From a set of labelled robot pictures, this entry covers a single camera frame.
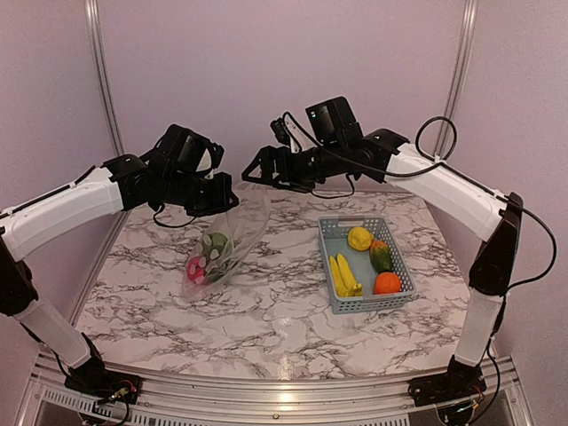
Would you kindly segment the green watermelon toy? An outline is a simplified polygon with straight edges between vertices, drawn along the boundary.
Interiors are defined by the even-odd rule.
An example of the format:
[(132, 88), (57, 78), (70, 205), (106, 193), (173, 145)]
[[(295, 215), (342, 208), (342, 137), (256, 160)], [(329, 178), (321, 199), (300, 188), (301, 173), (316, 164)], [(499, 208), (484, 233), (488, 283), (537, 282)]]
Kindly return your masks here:
[(220, 257), (228, 242), (228, 237), (223, 233), (205, 233), (201, 237), (201, 253), (207, 261), (215, 260)]

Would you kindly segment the clear zip top bag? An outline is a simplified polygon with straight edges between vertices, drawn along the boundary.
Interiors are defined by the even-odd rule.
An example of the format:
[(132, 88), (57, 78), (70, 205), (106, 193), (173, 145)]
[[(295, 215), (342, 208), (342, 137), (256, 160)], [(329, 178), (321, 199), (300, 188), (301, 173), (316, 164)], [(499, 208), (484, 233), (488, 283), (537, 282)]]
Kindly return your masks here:
[(271, 212), (268, 191), (242, 182), (236, 193), (239, 205), (218, 215), (189, 254), (182, 289), (191, 301), (227, 284), (266, 232)]

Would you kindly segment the red apple toy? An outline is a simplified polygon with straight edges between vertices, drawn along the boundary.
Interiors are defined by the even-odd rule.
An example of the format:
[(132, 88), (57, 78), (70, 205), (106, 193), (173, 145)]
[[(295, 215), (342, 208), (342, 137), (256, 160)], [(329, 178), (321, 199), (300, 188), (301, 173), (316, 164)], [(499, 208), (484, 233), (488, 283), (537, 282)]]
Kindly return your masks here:
[(206, 277), (207, 260), (205, 256), (196, 256), (191, 258), (186, 266), (187, 279), (198, 286), (207, 285)]

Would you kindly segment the yellow bell pepper toy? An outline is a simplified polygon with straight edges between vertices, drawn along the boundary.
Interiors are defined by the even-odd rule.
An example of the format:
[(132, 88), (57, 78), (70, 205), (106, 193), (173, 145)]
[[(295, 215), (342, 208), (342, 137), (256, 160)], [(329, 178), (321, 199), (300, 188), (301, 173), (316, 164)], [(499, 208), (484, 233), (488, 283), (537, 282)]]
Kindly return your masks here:
[(361, 226), (352, 227), (347, 234), (348, 245), (357, 251), (369, 250), (374, 239), (374, 235)]

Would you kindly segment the green bell pepper toy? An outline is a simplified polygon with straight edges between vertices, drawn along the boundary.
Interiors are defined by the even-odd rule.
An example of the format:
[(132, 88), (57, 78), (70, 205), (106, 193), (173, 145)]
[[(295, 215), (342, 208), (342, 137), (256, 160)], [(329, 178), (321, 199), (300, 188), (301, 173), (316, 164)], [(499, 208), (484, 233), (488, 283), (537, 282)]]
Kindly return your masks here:
[(218, 282), (227, 276), (231, 270), (234, 268), (235, 262), (231, 259), (226, 260), (222, 263), (211, 263), (206, 268), (205, 278), (208, 283)]

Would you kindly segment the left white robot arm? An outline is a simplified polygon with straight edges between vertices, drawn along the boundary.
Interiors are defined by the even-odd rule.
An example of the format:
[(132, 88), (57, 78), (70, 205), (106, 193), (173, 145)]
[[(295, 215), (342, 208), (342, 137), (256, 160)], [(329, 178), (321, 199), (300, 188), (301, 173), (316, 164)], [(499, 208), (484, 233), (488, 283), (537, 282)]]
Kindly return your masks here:
[(67, 365), (71, 383), (103, 395), (114, 377), (92, 341), (40, 298), (26, 257), (81, 225), (144, 204), (154, 211), (180, 206), (189, 217), (225, 213), (239, 201), (231, 176), (218, 171), (223, 155), (219, 144), (171, 124), (148, 152), (115, 157), (66, 185), (2, 211), (1, 313), (57, 354)]

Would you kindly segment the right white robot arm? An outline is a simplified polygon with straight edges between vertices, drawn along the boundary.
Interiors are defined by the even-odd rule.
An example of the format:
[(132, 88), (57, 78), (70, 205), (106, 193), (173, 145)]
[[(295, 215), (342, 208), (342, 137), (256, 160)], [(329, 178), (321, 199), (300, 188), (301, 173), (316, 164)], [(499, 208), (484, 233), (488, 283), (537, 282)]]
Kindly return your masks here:
[(364, 134), (346, 97), (305, 110), (314, 146), (297, 151), (290, 113), (272, 122), (279, 147), (266, 146), (242, 172), (243, 180), (308, 193), (327, 178), (365, 175), (408, 191), (443, 210), (482, 242), (469, 270), (470, 298), (462, 333), (447, 370), (436, 375), (440, 390), (457, 398), (481, 375), (480, 363), (505, 310), (517, 257), (522, 219), (530, 215), (516, 193), (504, 195), (451, 167), (445, 157), (426, 154), (417, 140), (379, 129)]

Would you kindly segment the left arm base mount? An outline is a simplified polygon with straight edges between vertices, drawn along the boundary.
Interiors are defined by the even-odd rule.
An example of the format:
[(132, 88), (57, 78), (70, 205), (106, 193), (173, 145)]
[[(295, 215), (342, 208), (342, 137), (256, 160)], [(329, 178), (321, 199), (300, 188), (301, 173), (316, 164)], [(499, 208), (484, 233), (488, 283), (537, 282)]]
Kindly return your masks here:
[(135, 404), (141, 389), (141, 377), (107, 369), (94, 343), (85, 334), (82, 336), (89, 347), (90, 357), (77, 368), (67, 368), (65, 386), (102, 398), (105, 402), (110, 402), (116, 392), (125, 389), (127, 392), (123, 397), (129, 404)]

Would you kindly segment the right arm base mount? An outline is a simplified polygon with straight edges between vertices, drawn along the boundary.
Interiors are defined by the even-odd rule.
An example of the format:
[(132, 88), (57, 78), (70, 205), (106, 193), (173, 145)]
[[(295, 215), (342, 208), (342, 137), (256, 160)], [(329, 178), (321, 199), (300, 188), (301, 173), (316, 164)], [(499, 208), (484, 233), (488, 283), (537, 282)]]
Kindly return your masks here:
[(481, 394), (486, 389), (480, 363), (470, 366), (453, 355), (445, 372), (415, 377), (408, 382), (407, 391), (416, 406), (427, 406)]

